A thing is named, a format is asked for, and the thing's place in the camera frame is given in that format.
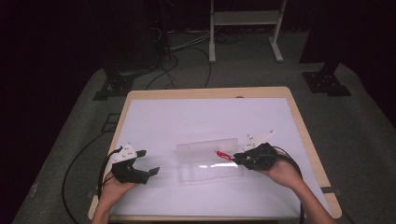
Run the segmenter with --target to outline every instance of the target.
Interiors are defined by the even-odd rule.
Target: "floor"
[[[391,223],[396,219],[396,131],[361,85],[358,76],[340,65],[335,74],[351,96],[312,93],[302,72],[318,71],[321,63],[299,64],[307,32],[281,32],[284,57],[277,63],[268,43],[270,32],[230,36],[234,43],[216,45],[217,61],[209,64],[207,42],[172,55],[177,66],[169,74],[137,77],[132,90],[286,86],[300,109],[341,207],[356,223]],[[172,46],[196,35],[171,34]],[[171,69],[176,59],[164,60]],[[14,223],[89,223],[88,211],[102,161],[113,133],[102,133],[109,114],[119,114],[125,97],[93,101],[106,81],[103,69],[92,74]],[[297,220],[280,223],[297,223]],[[342,216],[338,223],[349,223]]]

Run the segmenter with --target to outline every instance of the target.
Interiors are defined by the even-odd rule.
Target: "black cable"
[[[300,177],[303,178],[303,173],[301,172],[300,166],[289,155],[289,153],[286,152],[286,150],[282,149],[281,147],[273,147],[273,148],[280,149],[281,151],[286,153],[286,156],[285,155],[281,155],[281,154],[276,154],[275,157],[277,159],[281,159],[281,160],[284,160],[284,161],[287,161],[288,163],[290,163],[294,167],[294,169],[297,171],[297,173],[300,175]],[[304,208],[303,208],[303,204],[300,203],[300,224],[304,224],[304,220],[305,220],[305,211],[304,211]]]
[[[176,89],[176,85],[175,85],[175,78],[169,74],[169,71],[163,68],[163,63],[161,63],[161,69],[168,75],[169,80],[171,81],[168,85],[165,86],[165,89],[167,89],[167,87],[172,84],[174,86],[174,89]]]
[[[207,33],[207,30],[197,31],[197,32],[189,32],[189,31],[177,31],[178,33],[186,34],[186,35],[195,35],[202,36],[202,33]]]
[[[243,34],[240,34],[242,37],[238,37],[236,35],[230,35],[230,34],[218,34],[215,36],[215,42],[220,45],[231,45],[234,43],[237,43],[239,41],[242,41],[245,39],[245,36]]]
[[[103,182],[103,184],[105,184],[107,181],[109,181],[109,180],[112,179],[113,177],[114,177],[114,175],[111,176],[111,177],[109,177],[107,180],[105,180],[105,181]]]
[[[157,69],[157,66],[158,66],[158,65],[154,65],[152,68],[146,69],[146,70],[144,70],[144,71],[132,73],[132,74],[129,74],[129,75],[121,75],[121,76],[122,76],[122,77],[126,77],[126,78],[129,78],[129,77],[131,77],[131,78],[140,77],[140,76],[143,76],[143,75],[152,73],[154,70]]]
[[[169,87],[171,84],[173,84],[173,81],[169,82],[169,83],[165,86],[165,89],[166,89],[166,90],[171,90],[171,89],[168,89],[168,87]]]
[[[351,224],[355,224],[355,222],[353,221],[352,217],[350,217],[350,215],[349,215],[344,209],[341,209],[341,211],[343,212],[343,214],[346,216],[347,220],[348,220]]]
[[[65,188],[65,183],[66,183],[66,179],[67,176],[70,172],[70,169],[72,168],[73,164],[75,163],[75,161],[77,160],[77,158],[81,155],[82,152],[84,152],[93,142],[95,142],[98,138],[102,137],[105,133],[107,132],[102,132],[99,135],[97,135],[95,138],[93,138],[93,140],[91,140],[91,142],[89,142],[78,154],[77,156],[72,160],[72,162],[70,163],[69,167],[67,168],[66,174],[64,175],[64,181],[62,183],[62,201],[64,203],[64,208],[66,209],[67,215],[70,216],[70,218],[72,218],[72,220],[74,221],[74,223],[78,224],[78,222],[76,221],[76,219],[73,217],[72,213],[70,212],[69,207],[67,206],[67,202],[66,202],[66,198],[64,197],[64,188]]]
[[[188,47],[188,48],[182,48],[182,49],[174,50],[174,52],[181,51],[181,50],[183,50],[183,49],[195,49],[195,50],[199,50],[199,51],[201,51],[201,52],[206,56],[207,61],[209,62],[209,56],[208,56],[207,53],[206,53],[204,50],[202,50],[202,49]],[[206,87],[207,87],[207,83],[209,82],[211,72],[212,72],[212,64],[209,62],[209,74],[207,75],[207,78],[206,78],[206,82],[205,82],[205,86],[204,86],[205,89],[206,89]]]
[[[100,170],[99,173],[99,178],[98,178],[98,186],[97,186],[97,194],[98,194],[98,199],[100,199],[100,196],[102,195],[102,187],[103,187],[103,178],[105,176],[105,170],[108,164],[108,161],[110,160],[110,157],[114,154],[114,153],[119,153],[122,150],[122,147],[120,147],[119,149],[116,149],[112,152],[110,152],[106,157],[105,160],[102,163],[102,168]]]
[[[149,86],[150,86],[155,80],[157,80],[159,77],[161,77],[161,76],[163,76],[163,75],[169,73],[170,71],[172,71],[174,68],[177,67],[177,65],[178,65],[178,58],[177,58],[176,56],[172,55],[172,54],[169,54],[169,55],[171,56],[171,58],[176,59],[175,65],[172,66],[169,70],[165,70],[164,73],[161,73],[161,74],[159,74],[158,76],[156,76],[154,79],[152,79],[152,80],[150,81],[150,83],[146,86],[146,90],[148,90],[148,89],[149,89]]]

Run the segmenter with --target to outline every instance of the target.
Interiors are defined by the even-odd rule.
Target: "black curtain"
[[[359,76],[396,127],[395,10],[385,0],[320,1],[300,63],[337,57]]]
[[[84,1],[2,6],[0,204],[2,222],[11,223],[101,62]]]

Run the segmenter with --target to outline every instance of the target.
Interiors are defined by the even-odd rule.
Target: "transparent box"
[[[232,156],[237,150],[236,138],[177,145],[179,182],[197,183],[242,176],[243,171],[236,163],[216,153],[221,151]]]

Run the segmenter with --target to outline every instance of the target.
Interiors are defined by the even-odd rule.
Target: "red marker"
[[[218,154],[218,157],[222,157],[223,159],[226,159],[227,161],[231,161],[233,159],[232,156],[230,156],[222,151],[216,151],[216,154]]]

